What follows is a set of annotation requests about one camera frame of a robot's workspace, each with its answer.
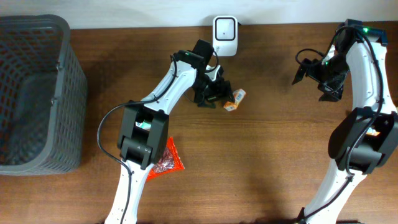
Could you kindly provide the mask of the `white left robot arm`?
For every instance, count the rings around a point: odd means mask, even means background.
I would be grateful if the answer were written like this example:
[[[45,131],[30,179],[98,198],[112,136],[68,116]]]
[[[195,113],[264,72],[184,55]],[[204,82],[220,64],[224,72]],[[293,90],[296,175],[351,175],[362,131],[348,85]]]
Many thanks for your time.
[[[106,224],[136,223],[141,195],[151,169],[164,154],[169,130],[169,115],[184,93],[194,91],[193,102],[200,108],[215,108],[217,101],[234,102],[223,67],[210,66],[218,58],[217,48],[198,40],[191,50],[179,50],[170,56],[168,72],[160,83],[140,101],[128,101],[110,112],[123,110],[117,147],[121,166],[116,195]]]

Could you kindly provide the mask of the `red Hacks candy bag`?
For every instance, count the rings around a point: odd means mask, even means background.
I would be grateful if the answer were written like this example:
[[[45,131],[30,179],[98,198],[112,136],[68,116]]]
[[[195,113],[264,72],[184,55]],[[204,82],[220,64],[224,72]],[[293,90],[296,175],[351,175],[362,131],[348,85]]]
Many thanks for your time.
[[[185,166],[183,165],[181,158],[178,154],[176,145],[174,143],[174,139],[173,137],[169,137],[162,158],[150,170],[146,181],[148,182],[161,175],[165,175],[171,172],[180,171],[184,169]]]

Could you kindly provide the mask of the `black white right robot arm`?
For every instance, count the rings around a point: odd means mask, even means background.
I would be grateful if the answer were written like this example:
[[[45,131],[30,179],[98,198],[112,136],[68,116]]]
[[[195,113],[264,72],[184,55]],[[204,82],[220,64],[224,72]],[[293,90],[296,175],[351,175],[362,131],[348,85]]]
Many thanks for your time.
[[[341,100],[350,76],[353,105],[330,136],[328,171],[315,197],[301,209],[297,223],[337,223],[354,189],[397,148],[397,108],[385,67],[387,45],[385,30],[347,19],[320,59],[298,62],[293,84],[303,77],[315,80],[323,93],[320,101]]]

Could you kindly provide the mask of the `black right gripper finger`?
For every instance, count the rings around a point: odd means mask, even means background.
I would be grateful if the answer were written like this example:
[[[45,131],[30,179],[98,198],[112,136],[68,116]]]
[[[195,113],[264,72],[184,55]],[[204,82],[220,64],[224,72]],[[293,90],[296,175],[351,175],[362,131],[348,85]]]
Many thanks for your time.
[[[341,84],[335,89],[331,89],[327,85],[319,84],[318,89],[323,92],[322,96],[319,97],[319,101],[330,101],[337,102],[340,101],[343,95],[344,84]]]
[[[308,69],[309,69],[308,66],[300,65],[298,70],[297,70],[297,72],[296,72],[296,74],[295,74],[295,77],[294,77],[294,80],[292,82],[292,85],[294,85],[294,84],[296,84],[298,82],[301,82],[303,77],[307,74]]]

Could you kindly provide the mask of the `orange tissue pack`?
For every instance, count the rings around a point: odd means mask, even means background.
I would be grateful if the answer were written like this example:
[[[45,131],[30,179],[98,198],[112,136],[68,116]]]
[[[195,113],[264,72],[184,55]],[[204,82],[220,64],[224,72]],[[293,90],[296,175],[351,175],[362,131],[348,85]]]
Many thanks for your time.
[[[244,97],[246,96],[246,92],[243,89],[238,89],[233,91],[233,98],[234,98],[234,102],[230,102],[227,101],[223,108],[226,111],[234,111],[238,108],[240,102],[242,102],[242,100],[244,99]]]

